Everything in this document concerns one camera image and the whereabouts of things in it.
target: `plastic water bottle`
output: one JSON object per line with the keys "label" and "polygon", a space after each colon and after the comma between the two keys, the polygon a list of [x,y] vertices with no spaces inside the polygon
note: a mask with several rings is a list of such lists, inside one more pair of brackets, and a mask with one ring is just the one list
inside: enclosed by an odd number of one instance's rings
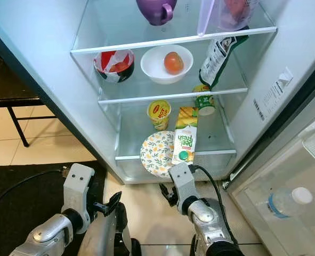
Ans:
{"label": "plastic water bottle", "polygon": [[279,188],[269,196],[268,208],[280,219],[298,216],[305,211],[305,206],[312,202],[312,198],[311,192],[303,187]]}

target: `yellow cup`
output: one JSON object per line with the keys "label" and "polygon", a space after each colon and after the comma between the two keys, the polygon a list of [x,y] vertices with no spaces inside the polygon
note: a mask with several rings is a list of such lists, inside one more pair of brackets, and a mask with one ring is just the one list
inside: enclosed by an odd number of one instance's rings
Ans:
{"label": "yellow cup", "polygon": [[147,115],[157,131],[167,129],[172,107],[166,100],[156,100],[149,104]]}

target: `mug handle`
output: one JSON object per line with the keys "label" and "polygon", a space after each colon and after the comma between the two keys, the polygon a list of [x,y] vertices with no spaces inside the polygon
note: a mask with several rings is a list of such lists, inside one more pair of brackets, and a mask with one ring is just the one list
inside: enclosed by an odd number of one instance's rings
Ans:
{"label": "mug handle", "polygon": [[170,21],[173,18],[173,9],[169,4],[163,4],[162,8],[164,8],[164,10],[166,11],[167,17],[163,19],[161,22],[166,23],[167,21]]}

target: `white bottle cap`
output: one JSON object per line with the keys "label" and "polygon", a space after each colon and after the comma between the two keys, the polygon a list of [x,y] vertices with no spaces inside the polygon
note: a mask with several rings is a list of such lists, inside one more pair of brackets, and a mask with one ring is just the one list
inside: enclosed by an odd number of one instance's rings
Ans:
{"label": "white bottle cap", "polygon": [[307,188],[295,188],[292,190],[291,195],[297,204],[309,204],[312,202],[312,194]]}

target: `refrigerator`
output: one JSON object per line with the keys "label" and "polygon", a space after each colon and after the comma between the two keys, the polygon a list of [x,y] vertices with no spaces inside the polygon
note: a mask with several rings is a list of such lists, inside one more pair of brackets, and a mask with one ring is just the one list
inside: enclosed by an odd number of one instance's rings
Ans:
{"label": "refrigerator", "polygon": [[[248,29],[224,31],[210,21],[203,36],[199,10],[200,1],[178,0],[173,19],[152,26],[135,1],[0,0],[0,55],[119,182],[157,183],[170,180],[140,161],[156,131],[147,106],[168,100],[173,131],[179,107],[194,106],[209,41],[248,35],[210,93],[215,113],[199,117],[195,163],[222,181],[272,255],[315,255],[315,1],[260,0]],[[179,82],[159,85],[140,60],[167,44],[186,47],[193,66]],[[109,83],[93,59],[123,49],[135,55],[134,72]],[[313,193],[309,209],[269,218],[272,190],[296,186]]]}

